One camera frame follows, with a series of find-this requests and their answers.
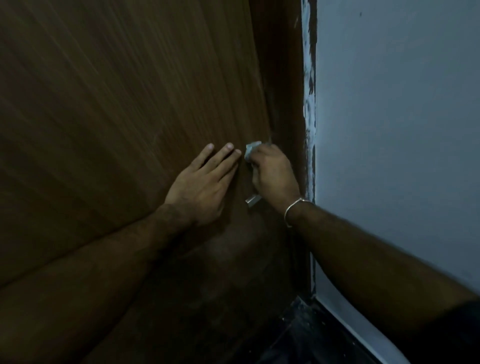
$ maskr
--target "bangle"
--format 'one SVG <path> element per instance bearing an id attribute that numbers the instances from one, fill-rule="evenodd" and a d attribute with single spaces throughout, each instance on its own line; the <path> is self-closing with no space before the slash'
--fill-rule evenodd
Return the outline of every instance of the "bangle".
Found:
<path id="1" fill-rule="evenodd" d="M 290 206 L 288 206 L 287 209 L 285 210 L 285 214 L 283 215 L 283 220 L 285 221 L 285 224 L 287 225 L 287 228 L 291 228 L 291 227 L 292 227 L 292 226 L 287 222 L 287 213 L 288 213 L 288 210 L 290 210 L 293 205 L 295 205 L 297 202 L 300 202 L 300 201 L 307 202 L 307 200 L 305 200 L 305 199 L 303 199 L 303 198 L 300 197 L 297 201 L 295 201 L 293 204 L 291 204 Z"/>

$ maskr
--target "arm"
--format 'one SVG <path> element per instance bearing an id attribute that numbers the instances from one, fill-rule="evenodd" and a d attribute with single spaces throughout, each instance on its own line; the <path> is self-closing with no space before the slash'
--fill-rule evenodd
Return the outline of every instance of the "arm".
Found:
<path id="1" fill-rule="evenodd" d="M 240 157 L 232 149 L 229 143 L 203 165 L 208 145 L 154 213 L 3 287 L 0 361 L 64 361 L 105 333 L 168 242 L 220 216 Z"/>
<path id="2" fill-rule="evenodd" d="M 255 187 L 279 213 L 300 197 L 290 162 L 276 146 L 250 157 Z M 477 296 L 444 274 L 321 208 L 299 202 L 287 220 L 340 292 L 402 347 L 428 323 Z"/>

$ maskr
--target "wall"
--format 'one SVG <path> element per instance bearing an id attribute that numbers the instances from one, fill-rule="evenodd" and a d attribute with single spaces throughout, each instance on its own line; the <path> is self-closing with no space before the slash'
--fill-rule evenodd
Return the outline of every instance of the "wall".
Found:
<path id="1" fill-rule="evenodd" d="M 480 5 L 318 1 L 316 202 L 480 291 Z M 317 270 L 317 293 L 401 354 Z"/>

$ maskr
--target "right arm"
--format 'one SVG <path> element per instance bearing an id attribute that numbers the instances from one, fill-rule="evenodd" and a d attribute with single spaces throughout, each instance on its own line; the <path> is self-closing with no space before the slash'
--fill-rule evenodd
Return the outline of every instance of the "right arm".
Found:
<path id="1" fill-rule="evenodd" d="M 300 197 L 290 162 L 277 146 L 259 146 L 253 183 L 280 214 Z M 420 260 L 309 202 L 287 221 L 338 290 L 402 348 L 435 319 L 477 295 Z"/>

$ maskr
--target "hand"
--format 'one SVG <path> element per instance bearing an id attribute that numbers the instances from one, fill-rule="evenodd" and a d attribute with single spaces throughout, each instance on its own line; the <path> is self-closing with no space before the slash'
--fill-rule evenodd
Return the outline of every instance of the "hand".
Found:
<path id="1" fill-rule="evenodd" d="M 228 143 L 205 163 L 213 151 L 213 144 L 207 145 L 178 175 L 165 204 L 181 211 L 189 224 L 205 225 L 216 220 L 222 213 L 225 193 L 241 156 L 240 150 L 232 150 L 233 144 Z"/>
<path id="2" fill-rule="evenodd" d="M 261 144 L 250 154 L 253 185 L 280 214 L 300 198 L 300 188 L 287 156 L 276 145 Z"/>

